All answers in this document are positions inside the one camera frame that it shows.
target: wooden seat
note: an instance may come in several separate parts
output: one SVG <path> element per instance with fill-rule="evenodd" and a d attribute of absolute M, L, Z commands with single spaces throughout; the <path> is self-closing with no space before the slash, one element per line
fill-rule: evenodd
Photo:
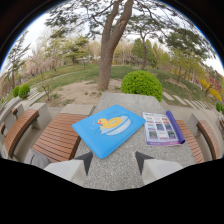
<path fill-rule="evenodd" d="M 37 110 L 26 110 L 18 120 L 13 124 L 6 135 L 4 145 L 8 155 L 12 158 L 14 150 L 29 126 L 37 119 L 39 113 Z"/>
<path fill-rule="evenodd" d="M 209 149 L 211 151 L 212 159 L 218 159 L 220 155 L 219 142 L 211 129 L 210 125 L 205 120 L 200 120 L 197 123 L 198 130 L 203 134 L 206 142 L 208 143 Z"/>
<path fill-rule="evenodd" d="M 176 120 L 177 124 L 180 127 L 180 130 L 182 131 L 184 138 L 186 139 L 188 145 L 191 148 L 192 154 L 195 158 L 196 163 L 203 163 L 204 158 L 201 152 L 201 149 L 194 138 L 193 134 L 191 133 L 190 129 L 187 127 L 187 125 L 184 123 L 183 120 Z"/>
<path fill-rule="evenodd" d="M 81 140 L 72 124 L 86 117 L 59 113 L 46 127 L 32 149 L 44 154 L 51 162 L 71 160 Z"/>

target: green shrub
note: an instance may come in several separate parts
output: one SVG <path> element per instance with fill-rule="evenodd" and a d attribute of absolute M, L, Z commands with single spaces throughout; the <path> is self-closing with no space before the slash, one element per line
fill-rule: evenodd
<path fill-rule="evenodd" d="M 218 112 L 221 111 L 221 104 L 220 104 L 219 102 L 216 103 L 216 110 L 217 110 Z"/>
<path fill-rule="evenodd" d="M 128 73 L 121 83 L 122 93 L 154 96 L 158 101 L 162 100 L 163 89 L 155 75 L 137 70 Z"/>
<path fill-rule="evenodd" d="M 30 87 L 28 84 L 23 84 L 20 88 L 19 88 L 19 92 L 18 92 L 18 95 L 19 95 L 19 98 L 26 98 L 27 97 L 27 94 L 30 92 Z"/>
<path fill-rule="evenodd" d="M 19 86 L 16 86 L 14 89 L 13 89 L 13 96 L 14 97 L 17 97 L 18 96 L 18 93 L 19 93 Z"/>

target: brochure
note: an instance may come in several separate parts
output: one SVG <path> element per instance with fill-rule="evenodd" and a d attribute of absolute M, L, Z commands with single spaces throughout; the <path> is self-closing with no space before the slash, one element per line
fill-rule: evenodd
<path fill-rule="evenodd" d="M 185 142 L 185 138 L 171 111 L 166 114 L 143 112 L 146 145 L 172 146 Z"/>
<path fill-rule="evenodd" d="M 145 119 L 114 105 L 72 125 L 100 159 L 106 158 L 144 123 Z"/>

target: stone table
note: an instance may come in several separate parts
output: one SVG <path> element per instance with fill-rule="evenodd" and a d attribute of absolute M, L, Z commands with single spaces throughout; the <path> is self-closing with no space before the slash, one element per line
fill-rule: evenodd
<path fill-rule="evenodd" d="M 142 116 L 142 112 L 162 114 L 166 112 L 156 98 L 152 96 L 105 92 L 102 94 L 93 114 L 115 104 L 139 116 Z M 85 142 L 81 140 L 75 158 L 90 151 Z M 183 167 L 195 164 L 187 142 L 175 146 L 147 146 L 144 125 L 142 125 L 105 159 L 99 159 L 93 153 L 89 173 L 83 187 L 115 191 L 144 186 L 135 158 L 136 151 L 155 159 L 178 162 Z"/>

